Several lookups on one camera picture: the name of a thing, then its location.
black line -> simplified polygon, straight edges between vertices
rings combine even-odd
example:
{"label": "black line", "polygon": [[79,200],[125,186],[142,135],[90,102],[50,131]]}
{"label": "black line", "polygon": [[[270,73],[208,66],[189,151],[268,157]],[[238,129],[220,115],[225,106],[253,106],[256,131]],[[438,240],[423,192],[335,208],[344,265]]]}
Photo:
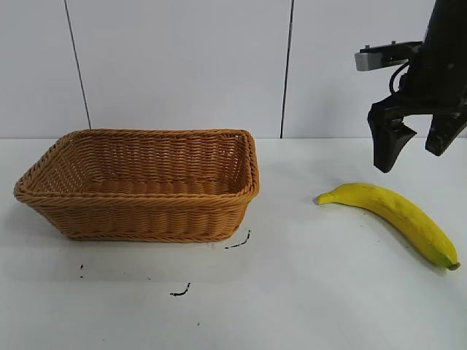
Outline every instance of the black line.
{"label": "black line", "polygon": [[187,284],[187,287],[183,292],[181,292],[181,293],[170,293],[170,295],[172,295],[174,297],[181,297],[182,295],[185,295],[187,293],[187,291],[190,289],[190,285],[191,285],[191,282]]}
{"label": "black line", "polygon": [[81,77],[81,68],[80,68],[80,62],[78,61],[78,54],[76,53],[76,44],[74,43],[74,36],[73,36],[73,30],[72,30],[72,22],[70,20],[70,12],[68,11],[68,4],[66,3],[66,0],[63,0],[63,4],[65,5],[65,12],[66,12],[66,19],[68,20],[68,28],[70,30],[70,37],[72,38],[72,45],[73,45],[73,52],[74,52],[74,61],[76,62],[76,68],[78,70],[78,77],[80,78],[80,85],[81,85],[81,93],[82,93],[82,99],[85,103],[85,110],[86,110],[86,117],[88,118],[88,125],[89,128],[91,129],[90,126],[90,118],[89,118],[89,109],[88,109],[88,102],[86,101],[86,94],[85,94],[85,87],[82,84],[82,77]]}
{"label": "black line", "polygon": [[289,60],[290,60],[290,45],[292,43],[292,30],[293,30],[293,8],[295,0],[290,3],[290,22],[289,22],[289,37],[287,42],[287,57],[285,59],[285,78],[284,78],[284,95],[282,97],[282,118],[280,120],[280,138],[284,137],[284,116],[285,116],[285,101],[287,100],[287,83],[289,80]]}
{"label": "black line", "polygon": [[251,230],[248,230],[248,234],[247,234],[247,237],[245,238],[245,240],[241,243],[238,243],[234,246],[224,246],[224,249],[230,249],[230,248],[236,248],[238,246],[243,246],[245,243],[248,242],[248,240],[250,239],[250,233],[251,233]]}

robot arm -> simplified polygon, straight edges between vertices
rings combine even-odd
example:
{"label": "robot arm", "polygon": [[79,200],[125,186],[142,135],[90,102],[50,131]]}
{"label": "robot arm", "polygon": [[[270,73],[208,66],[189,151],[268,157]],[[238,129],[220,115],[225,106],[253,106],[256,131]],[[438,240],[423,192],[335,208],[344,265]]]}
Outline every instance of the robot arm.
{"label": "robot arm", "polygon": [[[374,165],[387,173],[416,134],[404,125],[412,114],[432,114],[425,148],[441,155],[467,126],[467,1],[436,0],[424,42],[365,47],[355,54],[357,70],[403,65],[390,79],[390,96],[371,106]],[[399,80],[396,77],[409,67]]]}

cable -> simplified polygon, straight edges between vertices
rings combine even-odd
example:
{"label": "cable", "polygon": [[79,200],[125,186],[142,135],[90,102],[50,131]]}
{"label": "cable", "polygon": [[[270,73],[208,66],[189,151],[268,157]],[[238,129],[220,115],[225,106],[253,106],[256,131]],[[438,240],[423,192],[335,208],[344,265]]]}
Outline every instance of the cable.
{"label": "cable", "polygon": [[410,64],[410,61],[407,61],[404,63],[402,66],[397,68],[397,70],[391,75],[391,79],[389,79],[389,91],[391,92],[391,95],[396,95],[397,92],[394,91],[394,81],[396,77]]}
{"label": "cable", "polygon": [[404,96],[402,95],[402,92],[400,90],[398,91],[394,90],[394,81],[396,77],[409,65],[410,65],[410,61],[407,61],[402,66],[397,68],[396,71],[393,73],[393,75],[391,75],[391,78],[389,79],[389,91],[391,92],[391,95],[394,96],[400,102],[409,102],[409,103],[411,102],[420,103],[420,102],[425,102],[425,101],[435,98],[436,95],[434,94],[430,94],[426,96],[418,96],[418,97]]}

banana tip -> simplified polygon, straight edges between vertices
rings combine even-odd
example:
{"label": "banana tip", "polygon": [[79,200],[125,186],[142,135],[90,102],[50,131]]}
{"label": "banana tip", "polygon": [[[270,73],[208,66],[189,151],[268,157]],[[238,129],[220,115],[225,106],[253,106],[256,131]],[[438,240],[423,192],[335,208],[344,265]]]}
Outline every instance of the banana tip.
{"label": "banana tip", "polygon": [[448,267],[448,270],[454,271],[457,270],[460,267],[460,263],[457,262],[455,264],[452,264],[450,267]]}
{"label": "banana tip", "polygon": [[334,200],[334,195],[332,193],[323,193],[322,195],[317,196],[313,201],[315,204],[327,204],[332,203]]}

basket rim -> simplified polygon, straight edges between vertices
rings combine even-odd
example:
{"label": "basket rim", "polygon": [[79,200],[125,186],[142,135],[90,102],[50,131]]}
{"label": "basket rim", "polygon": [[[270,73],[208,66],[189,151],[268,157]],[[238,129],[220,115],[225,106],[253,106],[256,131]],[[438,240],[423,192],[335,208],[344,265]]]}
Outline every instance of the basket rim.
{"label": "basket rim", "polygon": [[[139,136],[166,136],[166,138],[173,138],[173,136],[216,136],[219,135],[235,135],[243,136],[246,138],[247,147],[245,147],[245,157],[247,158],[247,171],[248,183],[240,191],[234,193],[226,193],[222,195],[208,195],[208,194],[127,194],[127,193],[98,193],[98,192],[35,192],[31,191],[25,185],[27,179],[39,176],[46,163],[53,161],[57,151],[61,147],[69,144],[69,140],[76,136],[87,135],[139,135]],[[196,199],[197,204],[216,203],[221,204],[220,201],[224,200],[225,205],[236,205],[241,203],[250,202],[259,192],[259,171],[256,159],[255,140],[248,131],[236,129],[207,129],[207,130],[138,130],[138,129],[85,129],[81,131],[73,131],[60,137],[54,145],[52,145],[46,153],[32,166],[29,170],[17,181],[14,189],[15,197],[22,202],[46,204],[48,201],[53,201],[53,205],[77,205],[87,206],[96,205],[96,202],[105,203],[105,205],[117,205],[121,201],[125,203],[134,203],[135,205],[157,204],[160,205],[188,205]]]}

